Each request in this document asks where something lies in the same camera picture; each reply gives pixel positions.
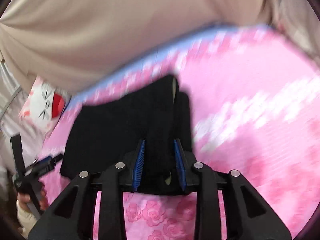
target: round metal pin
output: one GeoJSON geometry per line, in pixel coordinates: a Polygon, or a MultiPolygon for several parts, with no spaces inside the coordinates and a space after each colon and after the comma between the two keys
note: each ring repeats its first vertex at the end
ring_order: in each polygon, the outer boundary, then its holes
{"type": "Polygon", "coordinates": [[[80,174],[79,174],[79,176],[80,176],[81,178],[85,178],[85,177],[87,177],[88,175],[89,175],[89,172],[87,172],[87,171],[81,171],[80,174]]]}
{"type": "Polygon", "coordinates": [[[232,170],[232,171],[231,171],[231,175],[232,175],[233,177],[239,177],[239,176],[240,176],[240,171],[232,170]]]}
{"type": "Polygon", "coordinates": [[[122,169],[122,168],[124,168],[124,166],[125,166],[125,164],[122,163],[122,162],[116,163],[116,168],[117,169],[122,169]]]}
{"type": "Polygon", "coordinates": [[[193,166],[194,166],[196,169],[202,169],[202,168],[203,168],[203,163],[201,163],[201,162],[196,162],[195,164],[193,164],[193,166]]]}

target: bed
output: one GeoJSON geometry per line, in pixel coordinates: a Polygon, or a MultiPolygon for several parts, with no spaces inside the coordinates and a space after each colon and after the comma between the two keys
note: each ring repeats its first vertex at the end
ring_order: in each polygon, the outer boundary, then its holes
{"type": "MultiPolygon", "coordinates": [[[[98,105],[174,73],[188,93],[198,161],[238,169],[295,237],[320,201],[320,78],[316,65],[270,27],[214,26],[128,63],[74,96],[39,158],[64,151],[83,104],[98,105]]],[[[42,178],[49,202],[68,184],[60,164],[42,178]]],[[[124,193],[128,239],[193,239],[196,195],[124,193]]],[[[220,198],[224,221],[223,201],[220,198]]],[[[94,234],[98,239],[99,194],[94,234]]],[[[226,238],[225,223],[222,223],[226,238]]]]}

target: cartoon face pillow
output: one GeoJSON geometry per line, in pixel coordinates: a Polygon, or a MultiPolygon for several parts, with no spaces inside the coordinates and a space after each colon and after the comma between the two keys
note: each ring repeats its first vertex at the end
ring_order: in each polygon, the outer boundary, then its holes
{"type": "Polygon", "coordinates": [[[58,123],[69,100],[68,92],[56,89],[37,77],[19,117],[48,134],[58,123]]]}

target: person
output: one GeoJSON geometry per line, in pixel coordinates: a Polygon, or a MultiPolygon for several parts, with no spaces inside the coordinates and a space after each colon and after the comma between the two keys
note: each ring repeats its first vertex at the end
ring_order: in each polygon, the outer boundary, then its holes
{"type": "MultiPolygon", "coordinates": [[[[47,198],[47,192],[43,188],[41,190],[42,199],[39,201],[40,209],[45,211],[49,207],[49,202],[47,198]]],[[[28,203],[31,202],[30,196],[28,194],[18,193],[17,199],[17,217],[22,225],[22,236],[27,238],[29,232],[36,224],[37,219],[31,213],[30,209],[28,208],[28,203]]]]}

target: folded black fabric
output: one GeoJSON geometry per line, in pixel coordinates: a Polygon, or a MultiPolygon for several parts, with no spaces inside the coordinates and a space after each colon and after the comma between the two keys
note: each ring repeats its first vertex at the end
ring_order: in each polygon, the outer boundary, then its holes
{"type": "Polygon", "coordinates": [[[188,96],[176,86],[173,100],[168,75],[123,98],[100,106],[83,106],[71,129],[60,173],[102,172],[146,140],[140,192],[178,194],[173,140],[191,151],[188,96]],[[165,179],[171,177],[171,184],[165,179]]]}

